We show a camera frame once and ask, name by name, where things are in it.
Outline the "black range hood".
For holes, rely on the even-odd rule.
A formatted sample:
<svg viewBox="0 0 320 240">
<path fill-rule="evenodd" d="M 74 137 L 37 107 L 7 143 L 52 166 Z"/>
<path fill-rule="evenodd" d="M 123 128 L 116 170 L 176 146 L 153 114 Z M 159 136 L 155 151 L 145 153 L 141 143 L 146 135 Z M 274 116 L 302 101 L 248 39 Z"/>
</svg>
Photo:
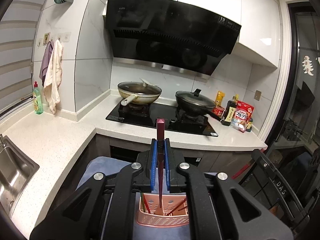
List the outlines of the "black range hood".
<svg viewBox="0 0 320 240">
<path fill-rule="evenodd" d="M 211 76 L 232 52 L 241 25 L 173 0 L 107 0 L 105 28 L 115 58 Z"/>
</svg>

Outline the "yellow snack packet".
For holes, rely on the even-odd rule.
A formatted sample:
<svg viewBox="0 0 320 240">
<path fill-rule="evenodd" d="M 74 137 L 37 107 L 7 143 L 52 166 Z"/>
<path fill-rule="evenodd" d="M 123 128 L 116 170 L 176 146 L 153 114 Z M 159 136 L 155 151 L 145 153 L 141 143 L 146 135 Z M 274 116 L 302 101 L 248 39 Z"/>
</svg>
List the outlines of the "yellow snack packet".
<svg viewBox="0 0 320 240">
<path fill-rule="evenodd" d="M 221 103 L 224 97 L 225 97 L 225 93 L 219 90 L 217 92 L 216 99 L 215 99 L 216 106 L 221 106 Z"/>
</svg>

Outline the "red cereal bag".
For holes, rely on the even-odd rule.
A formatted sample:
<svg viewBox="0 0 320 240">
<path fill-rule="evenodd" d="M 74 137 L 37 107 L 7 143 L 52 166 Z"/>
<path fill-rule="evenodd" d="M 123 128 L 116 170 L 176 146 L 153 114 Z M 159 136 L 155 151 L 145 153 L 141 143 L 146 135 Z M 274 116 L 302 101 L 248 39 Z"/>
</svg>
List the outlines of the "red cereal bag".
<svg viewBox="0 0 320 240">
<path fill-rule="evenodd" d="M 238 101 L 236 103 L 236 110 L 231 119 L 231 126 L 239 130 L 240 132 L 244 133 L 247 129 L 249 120 L 252 117 L 253 111 L 254 111 L 253 106 L 245 102 Z"/>
</svg>

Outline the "dark soy sauce bottle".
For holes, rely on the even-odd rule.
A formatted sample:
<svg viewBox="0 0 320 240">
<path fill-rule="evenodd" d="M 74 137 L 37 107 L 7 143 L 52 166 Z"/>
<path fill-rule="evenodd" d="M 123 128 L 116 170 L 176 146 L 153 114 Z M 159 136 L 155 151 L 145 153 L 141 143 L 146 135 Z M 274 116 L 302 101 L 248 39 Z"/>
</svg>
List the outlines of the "dark soy sauce bottle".
<svg viewBox="0 0 320 240">
<path fill-rule="evenodd" d="M 238 99 L 239 95 L 235 94 L 235 96 L 232 97 L 232 100 L 229 100 L 227 102 L 227 106 L 222 114 L 222 118 L 220 121 L 222 125 L 230 126 L 231 120 L 237 107 Z"/>
</svg>

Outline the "blue grey table mat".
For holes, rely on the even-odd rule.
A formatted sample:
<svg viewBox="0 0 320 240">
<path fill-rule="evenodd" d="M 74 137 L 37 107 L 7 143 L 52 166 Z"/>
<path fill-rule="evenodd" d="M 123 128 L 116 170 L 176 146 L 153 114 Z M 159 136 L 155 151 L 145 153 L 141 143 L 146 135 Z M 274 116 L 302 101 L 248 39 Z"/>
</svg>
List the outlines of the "blue grey table mat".
<svg viewBox="0 0 320 240">
<path fill-rule="evenodd" d="M 129 165 L 127 161 L 117 160 L 109 157 L 96 157 L 87 165 L 76 189 L 84 184 L 95 173 L 111 175 L 118 173 L 123 167 Z M 190 239 L 189 225 L 174 228 L 154 228 L 137 224 L 134 221 L 133 239 Z"/>
</svg>

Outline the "green chopstick gold band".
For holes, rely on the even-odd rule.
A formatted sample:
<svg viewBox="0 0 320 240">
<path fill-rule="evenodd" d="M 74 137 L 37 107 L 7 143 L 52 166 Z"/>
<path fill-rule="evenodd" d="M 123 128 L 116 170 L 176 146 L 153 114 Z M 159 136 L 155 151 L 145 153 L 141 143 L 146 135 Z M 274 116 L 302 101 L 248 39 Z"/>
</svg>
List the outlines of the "green chopstick gold band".
<svg viewBox="0 0 320 240">
<path fill-rule="evenodd" d="M 149 205 L 148 205 L 148 202 L 146 200 L 146 197 L 145 197 L 144 193 L 141 193 L 140 196 L 141 196 L 141 199 L 142 199 L 142 205 L 143 205 L 144 212 L 145 213 L 151 213 Z"/>
</svg>

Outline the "cream hanging towel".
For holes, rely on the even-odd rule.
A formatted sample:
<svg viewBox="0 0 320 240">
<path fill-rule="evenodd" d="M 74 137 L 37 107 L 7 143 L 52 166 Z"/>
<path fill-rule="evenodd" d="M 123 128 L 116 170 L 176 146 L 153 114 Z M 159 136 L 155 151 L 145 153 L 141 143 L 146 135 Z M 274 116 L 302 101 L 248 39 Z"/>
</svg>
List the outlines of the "cream hanging towel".
<svg viewBox="0 0 320 240">
<path fill-rule="evenodd" d="M 59 87 L 62 82 L 62 55 L 63 46 L 59 40 L 56 40 L 50 56 L 43 85 L 44 97 L 53 114 L 56 114 L 56 107 L 61 101 Z"/>
</svg>

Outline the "green dish soap bottle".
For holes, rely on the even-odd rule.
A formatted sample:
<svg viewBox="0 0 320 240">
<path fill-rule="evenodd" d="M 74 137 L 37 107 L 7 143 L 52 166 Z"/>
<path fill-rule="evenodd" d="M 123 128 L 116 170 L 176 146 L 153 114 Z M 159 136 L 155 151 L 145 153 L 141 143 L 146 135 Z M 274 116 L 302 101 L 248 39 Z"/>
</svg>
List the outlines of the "green dish soap bottle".
<svg viewBox="0 0 320 240">
<path fill-rule="evenodd" d="M 33 103 L 34 103 L 35 113 L 42 114 L 43 105 L 42 105 L 41 93 L 38 88 L 38 83 L 36 81 L 34 82 L 34 88 L 33 88 Z"/>
</svg>

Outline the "steel sink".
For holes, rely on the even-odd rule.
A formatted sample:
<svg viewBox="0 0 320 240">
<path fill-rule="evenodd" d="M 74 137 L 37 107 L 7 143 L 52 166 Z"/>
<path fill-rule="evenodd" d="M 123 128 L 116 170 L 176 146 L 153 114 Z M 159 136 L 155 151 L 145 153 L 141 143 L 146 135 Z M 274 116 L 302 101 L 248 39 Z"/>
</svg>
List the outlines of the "steel sink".
<svg viewBox="0 0 320 240">
<path fill-rule="evenodd" d="M 40 166 L 7 136 L 1 136 L 1 205 L 11 217 L 21 194 Z"/>
</svg>

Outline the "beige wok with lid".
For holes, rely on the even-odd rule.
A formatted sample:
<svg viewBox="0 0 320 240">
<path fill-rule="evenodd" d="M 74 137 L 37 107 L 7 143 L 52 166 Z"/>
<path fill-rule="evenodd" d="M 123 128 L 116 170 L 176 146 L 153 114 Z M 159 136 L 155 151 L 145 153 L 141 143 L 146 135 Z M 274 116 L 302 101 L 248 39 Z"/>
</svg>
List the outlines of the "beige wok with lid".
<svg viewBox="0 0 320 240">
<path fill-rule="evenodd" d="M 157 85 L 149 83 L 149 81 L 145 79 L 141 79 L 140 82 L 130 81 L 119 83 L 118 92 L 123 98 L 120 102 L 122 106 L 129 104 L 149 105 L 160 97 L 162 89 Z"/>
</svg>

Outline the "pink perforated utensil holder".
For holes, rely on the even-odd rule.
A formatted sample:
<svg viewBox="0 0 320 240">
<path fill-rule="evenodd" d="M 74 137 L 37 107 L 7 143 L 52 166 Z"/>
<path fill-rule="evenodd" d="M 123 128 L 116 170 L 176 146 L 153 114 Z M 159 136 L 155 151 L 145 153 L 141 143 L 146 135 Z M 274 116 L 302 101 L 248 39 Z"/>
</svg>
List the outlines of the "pink perforated utensil holder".
<svg viewBox="0 0 320 240">
<path fill-rule="evenodd" d="M 143 210 L 142 199 L 140 197 L 139 206 L 136 213 L 136 222 L 139 225 L 154 228 L 174 228 L 189 224 L 187 201 L 171 215 L 167 214 L 180 202 L 186 195 L 167 194 L 162 196 L 162 210 L 159 209 L 159 195 L 144 193 L 151 213 Z"/>
</svg>

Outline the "black wok with lid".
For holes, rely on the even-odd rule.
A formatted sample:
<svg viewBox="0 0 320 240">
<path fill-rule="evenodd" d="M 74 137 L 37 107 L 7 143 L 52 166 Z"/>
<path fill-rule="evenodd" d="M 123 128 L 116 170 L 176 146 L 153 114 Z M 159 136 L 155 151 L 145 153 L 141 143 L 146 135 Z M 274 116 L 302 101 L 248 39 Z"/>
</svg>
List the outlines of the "black wok with lid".
<svg viewBox="0 0 320 240">
<path fill-rule="evenodd" d="M 204 116 L 209 114 L 212 118 L 221 121 L 222 118 L 214 113 L 216 103 L 201 94 L 200 89 L 193 92 L 179 90 L 175 93 L 178 108 L 189 116 Z"/>
</svg>

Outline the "purple hanging cloth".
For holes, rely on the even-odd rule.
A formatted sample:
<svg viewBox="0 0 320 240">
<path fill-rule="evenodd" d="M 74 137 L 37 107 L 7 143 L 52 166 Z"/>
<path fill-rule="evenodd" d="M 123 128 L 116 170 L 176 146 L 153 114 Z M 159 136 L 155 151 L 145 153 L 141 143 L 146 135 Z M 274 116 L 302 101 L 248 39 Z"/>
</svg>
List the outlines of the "purple hanging cloth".
<svg viewBox="0 0 320 240">
<path fill-rule="evenodd" d="M 47 43 L 47 46 L 44 51 L 44 55 L 43 55 L 42 63 L 41 63 L 41 68 L 40 68 L 40 73 L 39 73 L 39 78 L 42 81 L 42 86 L 44 86 L 44 81 L 46 78 L 46 73 L 47 73 L 47 69 L 48 69 L 48 65 L 49 65 L 49 61 L 50 61 L 50 57 L 52 55 L 52 52 L 53 52 L 53 43 L 52 43 L 52 41 L 49 41 Z"/>
</svg>

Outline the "bright red chopstick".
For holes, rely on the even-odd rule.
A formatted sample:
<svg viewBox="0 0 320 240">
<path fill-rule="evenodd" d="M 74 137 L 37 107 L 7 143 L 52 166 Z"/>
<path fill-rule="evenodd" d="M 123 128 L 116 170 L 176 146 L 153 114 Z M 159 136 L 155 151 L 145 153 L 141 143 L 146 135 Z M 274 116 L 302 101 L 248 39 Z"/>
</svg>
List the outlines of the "bright red chopstick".
<svg viewBox="0 0 320 240">
<path fill-rule="evenodd" d="M 187 201 L 187 197 L 185 197 L 182 201 L 180 201 L 168 214 L 171 215 L 174 211 L 176 211 L 180 206 L 182 206 Z"/>
</svg>

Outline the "red instant noodle cup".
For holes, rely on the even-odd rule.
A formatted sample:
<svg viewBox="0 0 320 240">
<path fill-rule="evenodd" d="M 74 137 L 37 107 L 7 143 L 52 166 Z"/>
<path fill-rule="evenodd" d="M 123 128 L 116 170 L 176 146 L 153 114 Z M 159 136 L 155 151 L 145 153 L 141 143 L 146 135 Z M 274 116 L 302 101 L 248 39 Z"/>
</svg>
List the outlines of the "red instant noodle cup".
<svg viewBox="0 0 320 240">
<path fill-rule="evenodd" d="M 214 115 L 218 116 L 219 118 L 222 118 L 224 111 L 225 111 L 225 109 L 223 107 L 219 106 L 219 105 L 217 105 L 213 109 Z"/>
</svg>

